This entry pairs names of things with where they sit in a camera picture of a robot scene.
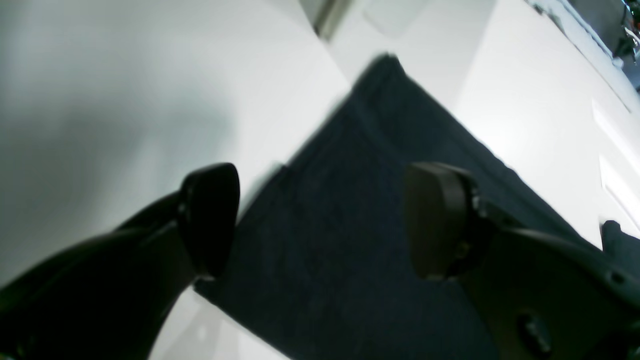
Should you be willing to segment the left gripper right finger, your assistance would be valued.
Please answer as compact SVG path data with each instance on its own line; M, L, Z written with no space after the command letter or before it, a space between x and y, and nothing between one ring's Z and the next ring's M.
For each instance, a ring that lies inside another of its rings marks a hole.
M639 281L591 244L547 234L487 202L441 162L404 173L414 272L459 283L501 360L637 360Z

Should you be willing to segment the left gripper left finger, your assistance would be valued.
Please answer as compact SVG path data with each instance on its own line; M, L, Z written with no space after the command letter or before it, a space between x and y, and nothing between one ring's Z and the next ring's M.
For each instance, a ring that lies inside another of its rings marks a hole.
M237 168L190 173L119 227L1 289L3 360L146 360L180 295L217 280L233 246Z

